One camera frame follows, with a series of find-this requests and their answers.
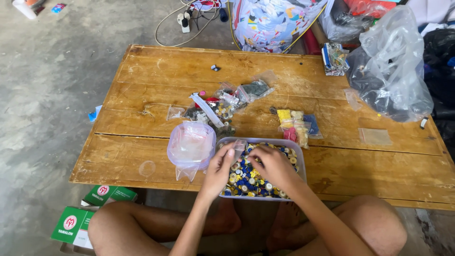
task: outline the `green box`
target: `green box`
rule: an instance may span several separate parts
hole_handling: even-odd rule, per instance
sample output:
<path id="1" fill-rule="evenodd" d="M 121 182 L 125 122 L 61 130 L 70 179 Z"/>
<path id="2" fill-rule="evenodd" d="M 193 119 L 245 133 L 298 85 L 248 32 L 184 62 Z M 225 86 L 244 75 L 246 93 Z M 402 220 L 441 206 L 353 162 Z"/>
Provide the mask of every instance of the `green box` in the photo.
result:
<path id="1" fill-rule="evenodd" d="M 88 223 L 95 212 L 67 206 L 60 216 L 51 239 L 93 249 L 88 238 Z"/>
<path id="2" fill-rule="evenodd" d="M 137 194 L 125 187 L 96 185 L 81 202 L 83 206 L 103 206 L 115 201 L 136 201 Z"/>

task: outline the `leg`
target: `leg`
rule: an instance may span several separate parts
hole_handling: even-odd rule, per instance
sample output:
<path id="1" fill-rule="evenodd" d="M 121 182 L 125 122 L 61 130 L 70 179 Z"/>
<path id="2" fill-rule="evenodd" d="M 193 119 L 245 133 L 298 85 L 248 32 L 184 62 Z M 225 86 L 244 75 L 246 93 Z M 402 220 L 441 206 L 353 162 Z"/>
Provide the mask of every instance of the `leg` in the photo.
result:
<path id="1" fill-rule="evenodd" d="M 293 205 L 281 203 L 267 241 L 269 250 L 296 250 L 290 254 L 293 256 L 329 255 L 310 222 L 287 225 L 296 222 L 297 211 Z M 407 233 L 398 214 L 382 199 L 356 196 L 333 212 L 378 256 L 395 256 L 406 243 Z"/>
<path id="2" fill-rule="evenodd" d="M 187 213 L 114 202 L 93 215 L 88 234 L 98 256 L 164 256 L 170 250 L 159 243 L 175 241 L 187 217 Z M 217 213 L 207 217 L 202 235 L 234 233 L 240 226 L 233 201 L 222 199 Z"/>

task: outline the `hand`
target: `hand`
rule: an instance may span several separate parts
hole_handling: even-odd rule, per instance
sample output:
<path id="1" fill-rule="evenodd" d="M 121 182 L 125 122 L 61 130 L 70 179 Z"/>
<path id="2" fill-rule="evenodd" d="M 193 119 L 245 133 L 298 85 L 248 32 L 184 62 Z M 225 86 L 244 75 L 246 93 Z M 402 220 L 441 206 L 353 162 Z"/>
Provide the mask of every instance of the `hand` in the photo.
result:
<path id="1" fill-rule="evenodd" d="M 264 166 L 256 162 L 256 158 L 259 158 Z M 296 184 L 296 181 L 302 180 L 286 155 L 276 148 L 258 146 L 251 150 L 248 160 L 262 177 L 286 193 L 291 190 L 290 186 Z"/>
<path id="2" fill-rule="evenodd" d="M 231 162 L 234 159 L 234 149 L 232 148 L 234 143 L 224 145 L 215 156 L 210 160 L 208 164 L 207 173 L 205 174 L 204 182 L 202 184 L 199 195 L 204 197 L 210 202 L 213 202 L 215 198 L 221 193 L 224 186 L 229 180 L 229 170 L 231 168 Z"/>

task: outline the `concrete floor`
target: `concrete floor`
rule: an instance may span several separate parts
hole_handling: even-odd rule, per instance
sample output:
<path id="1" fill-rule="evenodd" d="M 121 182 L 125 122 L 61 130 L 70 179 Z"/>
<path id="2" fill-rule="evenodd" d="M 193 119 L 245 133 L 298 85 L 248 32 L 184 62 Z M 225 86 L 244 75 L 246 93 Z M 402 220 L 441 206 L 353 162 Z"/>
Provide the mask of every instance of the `concrete floor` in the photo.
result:
<path id="1" fill-rule="evenodd" d="M 51 13 L 57 3 L 46 2 L 36 20 L 10 1 L 1 4 L 0 255 L 61 254 L 49 236 L 63 208 L 78 205 L 91 188 L 67 182 L 92 127 L 87 113 L 102 104 L 128 44 L 156 45 L 156 25 L 180 6 L 178 0 L 79 0 Z M 158 33 L 165 44 L 191 35 L 181 33 L 175 18 Z M 229 25 L 216 20 L 184 46 L 236 50 L 231 42 Z M 292 53 L 302 53 L 300 44 Z M 148 204 L 178 210 L 189 210 L 191 201 L 182 199 L 194 198 L 176 191 L 148 194 Z M 236 204 L 243 218 L 251 215 L 245 201 Z M 455 255 L 453 212 L 398 210 L 409 231 L 401 255 Z M 207 245 L 215 240 L 203 239 L 201 250 L 214 253 Z"/>

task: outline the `blue package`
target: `blue package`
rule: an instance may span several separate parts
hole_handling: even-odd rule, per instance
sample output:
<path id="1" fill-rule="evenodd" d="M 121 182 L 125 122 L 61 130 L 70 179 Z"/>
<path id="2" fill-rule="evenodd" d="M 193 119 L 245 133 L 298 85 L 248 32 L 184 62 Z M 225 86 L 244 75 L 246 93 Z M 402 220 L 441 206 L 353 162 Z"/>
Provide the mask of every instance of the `blue package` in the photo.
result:
<path id="1" fill-rule="evenodd" d="M 318 123 L 316 123 L 316 117 L 314 116 L 314 114 L 303 115 L 303 120 L 305 122 L 311 123 L 311 128 L 308 131 L 309 135 L 317 135 L 319 133 Z"/>

